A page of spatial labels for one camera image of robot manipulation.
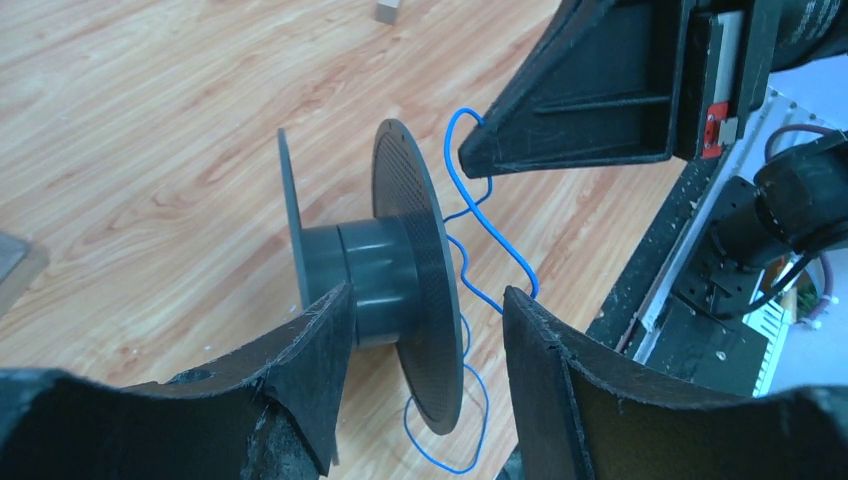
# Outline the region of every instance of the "blue cable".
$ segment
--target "blue cable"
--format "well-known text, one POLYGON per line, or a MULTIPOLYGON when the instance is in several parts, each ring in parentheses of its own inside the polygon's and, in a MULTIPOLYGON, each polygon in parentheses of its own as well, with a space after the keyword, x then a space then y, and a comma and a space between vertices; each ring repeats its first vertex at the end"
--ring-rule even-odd
MULTIPOLYGON (((483 213, 478 208, 483 202, 485 202, 492 195, 492 191, 494 189, 492 177, 488 178, 488 188, 486 190, 486 193, 479 200, 472 201, 471 195, 468 193, 468 190, 465 189, 465 186, 460 181, 459 176, 457 175, 456 170, 454 169, 453 162, 451 161, 451 155, 450 155, 451 138, 453 137, 453 131, 454 131, 454 128, 456 127, 457 120, 459 120, 459 118, 463 114, 466 114, 466 113, 470 114, 471 116, 476 118, 478 123, 480 123, 480 124, 483 123, 483 118, 477 112, 475 112, 474 110, 472 110, 470 108, 466 108, 466 107, 463 107, 463 108, 457 110, 456 113, 454 113, 453 117, 451 118, 451 121, 448 124, 447 132, 445 133, 444 154, 445 154, 445 165, 447 166, 448 173, 450 174, 451 178, 453 179, 453 183, 454 183, 454 185, 456 185, 457 190, 459 190, 460 195, 462 195, 462 198, 465 200, 465 203, 468 205, 468 208, 466 208, 465 210, 462 210, 461 212, 457 212, 457 213, 454 213, 453 215, 449 215, 449 216, 445 217, 444 222, 447 223, 447 222, 454 220, 456 218, 460 218, 463 215, 466 215, 468 213, 473 213, 474 216, 477 218, 477 220, 480 222, 480 224, 483 225, 483 228, 485 228, 486 231, 488 231, 489 234, 492 237, 494 237, 495 240, 498 241, 498 243, 501 244, 501 246, 512 256, 512 258, 514 258, 519 263, 519 265, 521 265, 521 268, 524 270, 524 272, 527 273, 527 276, 530 278, 530 283, 533 286, 533 290, 532 290, 532 293, 530 294, 530 296, 532 298, 536 298, 536 296, 539 293, 539 280, 536 277, 536 273, 533 271, 533 268, 530 267, 530 265, 527 263, 527 261, 524 260, 524 257, 522 257, 521 254, 519 254, 515 250, 515 248, 513 248, 513 246, 503 237, 503 235, 501 235, 500 232, 498 232, 498 230, 489 222, 489 220, 486 219, 486 217, 483 215, 483 213)), ((459 249, 459 252, 462 254, 462 268, 460 269, 460 279, 462 280, 462 283, 466 287, 468 287, 469 290, 474 292, 474 294, 477 295, 480 299, 482 299, 483 301, 488 303, 492 308, 494 308, 495 311, 497 311, 499 314, 503 315, 503 307, 498 305, 498 303, 496 301, 494 301, 491 297, 489 297, 488 295, 483 293, 479 288, 477 288, 473 283, 471 283, 470 280, 468 280, 468 277, 467 277, 468 265, 471 263, 471 260, 468 257, 468 251, 465 249, 465 247, 462 245, 462 243, 460 243, 459 240, 455 239, 454 237, 447 235, 447 239, 452 244, 454 244, 459 249)), ((483 390, 483 397, 486 400, 486 408, 483 411, 483 428, 482 428, 482 431, 480 433, 480 441, 477 443, 477 449, 474 452, 474 459, 472 460, 471 465, 469 465, 468 467, 466 467, 464 469, 455 469, 455 468, 449 467, 449 466, 445 465, 444 463, 436 460, 435 458, 430 456, 430 454, 425 452, 424 449, 421 447, 421 445, 418 443, 418 441, 415 440, 415 437, 412 435, 412 432, 409 430, 409 407, 412 405, 412 397, 409 397, 409 399, 406 401, 406 406, 404 407, 404 410, 403 410, 403 428, 404 428, 404 430, 406 430, 406 434, 409 437, 409 440, 412 442, 412 445, 415 446, 415 448, 418 449, 418 452, 421 453, 421 455, 424 458, 426 458, 429 462, 431 462, 432 464, 442 468, 443 470, 445 470, 447 472, 453 473, 454 475, 464 475, 464 474, 474 470, 474 468, 477 466, 477 461, 480 459, 480 452, 483 449, 483 442, 486 438, 486 428, 488 427, 488 424, 489 424, 489 392, 486 389, 486 384, 485 384, 485 382, 483 382, 483 378, 480 376, 480 374, 477 373, 477 371, 474 370, 474 368, 471 365, 468 365, 467 363, 465 363, 465 358, 468 356, 468 352, 471 351, 471 324, 468 323, 468 320, 465 318, 465 315, 460 314, 460 318, 462 319, 462 324, 465 326, 465 332, 466 332, 466 344, 465 344, 465 349, 462 352, 462 359, 463 359, 463 365, 462 366, 464 368, 466 368, 468 371, 470 371, 474 375, 475 378, 477 378, 477 381, 480 383, 480 387, 483 390)))

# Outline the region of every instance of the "blue string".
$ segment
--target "blue string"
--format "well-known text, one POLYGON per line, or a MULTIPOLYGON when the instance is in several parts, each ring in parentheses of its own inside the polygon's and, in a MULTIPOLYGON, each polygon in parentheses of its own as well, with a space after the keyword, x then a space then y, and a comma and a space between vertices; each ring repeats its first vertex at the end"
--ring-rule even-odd
MULTIPOLYGON (((453 131, 456 128, 456 122, 463 114, 469 114, 473 116, 481 125, 483 123, 483 118, 477 112, 470 108, 463 107, 457 110, 456 113, 454 113, 453 117, 451 117, 450 123, 448 124, 448 129, 445 133, 444 144, 445 165, 447 166, 448 173, 453 179, 454 185, 456 185, 457 190, 459 190, 459 193, 460 195, 462 195, 462 198, 465 200, 465 203, 468 205, 468 208, 462 210, 461 212, 454 213, 453 215, 448 215, 447 217, 445 217, 444 222, 447 223, 456 218, 460 218, 468 213, 473 213, 477 220, 480 222, 480 224, 483 225, 483 228, 485 228, 486 231, 488 231, 489 234, 494 237, 495 240, 498 241, 498 243, 501 244, 501 246, 512 256, 512 258, 514 258, 519 263, 519 265, 521 265, 521 268, 524 270, 525 273, 527 273, 527 276, 530 277, 530 283, 533 286, 533 290, 530 296, 532 298, 536 298, 539 293, 539 280, 536 277, 536 273, 533 271, 533 268, 530 267, 527 261, 524 260, 524 257, 522 257, 515 250, 515 248, 513 248, 513 246, 503 237, 503 235, 501 235, 500 232, 498 232, 498 230, 489 222, 489 220, 486 219, 485 215, 483 215, 483 213, 478 208, 492 195, 492 191, 494 190, 494 183, 492 181, 492 177, 488 178, 488 188, 486 189, 486 193, 477 201, 472 201, 471 195, 468 193, 468 190, 466 190, 465 186, 462 184, 462 181, 460 181, 459 175, 457 175, 456 170, 454 169, 450 154, 451 139, 453 138, 453 131)), ((452 244, 454 244, 459 249, 459 252, 462 254, 462 268, 460 269, 460 279, 462 280, 462 283, 466 287, 468 287, 469 290, 474 292, 475 295, 477 295, 483 301, 491 305, 491 307, 494 308, 495 311, 503 315, 503 308, 498 305, 498 303, 494 301, 491 297, 483 293, 479 288, 477 288, 473 283, 471 283, 470 280, 468 280, 468 266, 471 263, 471 260, 468 257, 468 251, 465 249, 462 243, 460 243, 459 240, 455 239, 454 237, 447 235, 447 239, 452 244)), ((483 390, 483 397, 486 400, 486 408, 483 410, 483 428, 480 433, 480 441, 477 443, 477 449, 474 452, 474 459, 471 461, 471 465, 464 469, 455 469, 436 460, 429 453, 424 451, 418 441, 415 440, 415 437, 412 435, 412 432, 409 430, 409 407, 412 405, 412 397, 409 397, 409 399, 406 401, 406 407, 404 407, 403 410, 403 428, 404 430, 406 430, 406 434, 407 436, 409 436, 409 440, 412 442, 412 445, 414 445, 415 448, 418 449, 418 452, 421 453, 421 455, 429 462, 455 475, 464 475, 474 470, 474 468, 477 466, 477 462, 480 459, 480 452, 483 449, 483 442, 486 438, 486 428, 489 424, 489 392, 486 389, 486 384, 485 382, 483 382, 483 378, 480 376, 480 374, 477 373, 477 371, 474 370, 471 365, 465 363, 465 358, 471 351, 471 324, 468 323, 468 320, 465 318, 465 315, 460 315, 460 318, 462 319, 462 324, 465 326, 466 333, 465 349, 462 352, 462 366, 468 371, 470 371, 475 378, 477 378, 477 381, 480 383, 480 387, 483 390)))

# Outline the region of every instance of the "blue wire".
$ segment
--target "blue wire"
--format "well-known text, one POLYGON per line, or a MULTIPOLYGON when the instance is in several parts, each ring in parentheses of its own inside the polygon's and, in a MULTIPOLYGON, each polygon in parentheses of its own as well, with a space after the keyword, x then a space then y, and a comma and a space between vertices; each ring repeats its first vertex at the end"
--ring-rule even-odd
MULTIPOLYGON (((454 213, 453 215, 449 215, 449 216, 445 217, 444 222, 447 223, 447 222, 449 222, 453 219, 460 218, 463 215, 466 215, 468 213, 473 213, 474 216, 477 217, 477 220, 480 222, 480 224, 483 225, 483 228, 485 228, 489 232, 489 234, 492 235, 492 237, 494 237, 495 240, 497 240, 498 243, 501 244, 501 246, 521 265, 521 268, 524 270, 524 272, 527 273, 527 276, 530 278, 530 283, 533 285, 533 290, 532 290, 532 293, 530 294, 530 296, 532 298, 536 298, 536 296, 539 293, 539 280, 536 277, 536 273, 533 271, 533 268, 530 267, 530 265, 527 263, 527 261, 524 260, 524 257, 522 257, 515 250, 515 248, 513 248, 513 246, 486 219, 486 217, 483 215, 483 213, 478 208, 483 202, 485 202, 492 195, 492 191, 494 189, 492 177, 488 178, 488 188, 486 190, 485 195, 483 195, 479 200, 477 200, 475 202, 475 201, 471 200, 471 195, 468 193, 468 190, 465 189, 465 186, 459 180, 459 176, 457 175, 456 170, 453 167, 453 162, 451 161, 451 155, 450 155, 451 138, 453 137, 453 131, 454 131, 454 128, 456 127, 457 120, 459 120, 459 117, 461 117, 463 114, 466 114, 466 113, 470 114, 471 116, 476 118, 478 123, 480 123, 480 124, 483 123, 483 118, 480 117, 480 115, 477 112, 475 112, 474 110, 471 110, 470 108, 466 108, 466 107, 463 107, 463 108, 457 110, 456 113, 454 113, 453 117, 451 118, 451 121, 448 124, 447 132, 445 133, 444 154, 445 154, 445 164, 447 165, 448 173, 450 174, 451 178, 453 179, 453 183, 454 183, 454 185, 456 185, 457 190, 459 190, 460 195, 462 195, 462 198, 465 200, 465 203, 468 205, 468 208, 466 208, 465 210, 462 210, 461 212, 454 213)), ((491 297, 489 297, 488 295, 483 293, 479 288, 477 288, 473 283, 471 283, 470 280, 468 280, 468 277, 467 277, 468 265, 471 263, 470 259, 468 258, 468 251, 465 249, 465 247, 462 245, 462 243, 459 242, 459 240, 453 238, 450 235, 447 235, 447 239, 452 244, 454 244, 459 249, 459 252, 462 254, 462 268, 460 269, 460 279, 462 280, 462 283, 466 287, 468 287, 469 290, 474 292, 475 295, 477 295, 483 301, 485 301, 486 303, 491 305, 492 308, 495 309, 495 311, 497 311, 499 314, 503 315, 503 308, 500 305, 498 305, 498 303, 496 301, 494 301, 491 297)), ((426 458, 429 462, 431 462, 432 464, 444 469, 447 472, 453 473, 454 475, 464 475, 464 474, 474 470, 474 468, 477 466, 477 462, 480 459, 480 452, 483 449, 483 442, 486 438, 486 429, 487 429, 488 424, 489 424, 489 392, 486 389, 486 384, 485 384, 485 382, 483 382, 483 378, 480 376, 480 374, 477 373, 477 371, 474 370, 474 368, 471 365, 468 365, 467 363, 465 363, 465 358, 468 356, 468 352, 471 351, 471 324, 468 323, 468 320, 465 318, 465 315, 460 314, 460 318, 462 319, 462 324, 465 326, 465 332, 466 332, 466 344, 465 344, 465 349, 462 352, 462 358, 463 358, 462 366, 464 368, 466 368, 468 371, 470 371, 474 375, 475 378, 477 378, 477 381, 480 383, 480 387, 483 390, 483 397, 486 400, 486 408, 483 411, 483 428, 482 428, 482 431, 480 433, 480 441, 477 443, 477 449, 474 452, 474 459, 471 461, 471 465, 469 465, 468 467, 466 467, 464 469, 455 469, 455 468, 449 467, 449 466, 445 465, 444 463, 436 460, 435 458, 430 456, 429 453, 425 452, 424 449, 421 447, 421 445, 418 443, 418 441, 415 440, 415 437, 412 435, 412 432, 409 430, 409 407, 412 405, 412 397, 409 397, 409 399, 406 401, 406 406, 404 407, 404 410, 403 410, 403 428, 404 428, 404 430, 406 430, 406 435, 409 437, 409 440, 412 442, 412 445, 415 446, 415 448, 418 449, 418 452, 421 453, 421 455, 424 458, 426 458)))

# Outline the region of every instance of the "robotic end effector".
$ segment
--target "robotic end effector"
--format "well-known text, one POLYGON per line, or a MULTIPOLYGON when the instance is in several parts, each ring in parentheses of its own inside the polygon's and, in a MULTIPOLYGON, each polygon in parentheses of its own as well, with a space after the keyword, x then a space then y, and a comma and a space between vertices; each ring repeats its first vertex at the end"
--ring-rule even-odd
POLYGON ((846 1, 562 0, 460 163, 479 178, 715 158, 770 72, 846 52, 846 1))

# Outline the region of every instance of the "gray spool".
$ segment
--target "gray spool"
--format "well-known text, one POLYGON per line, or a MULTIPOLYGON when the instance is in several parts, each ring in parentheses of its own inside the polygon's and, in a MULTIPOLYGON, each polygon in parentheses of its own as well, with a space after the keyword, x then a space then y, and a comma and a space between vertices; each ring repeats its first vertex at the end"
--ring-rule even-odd
POLYGON ((412 135, 398 120, 377 130, 373 218, 306 229, 282 130, 278 140, 301 302, 349 282, 354 348, 394 343, 427 426, 450 433, 462 397, 459 301, 442 214, 412 135))

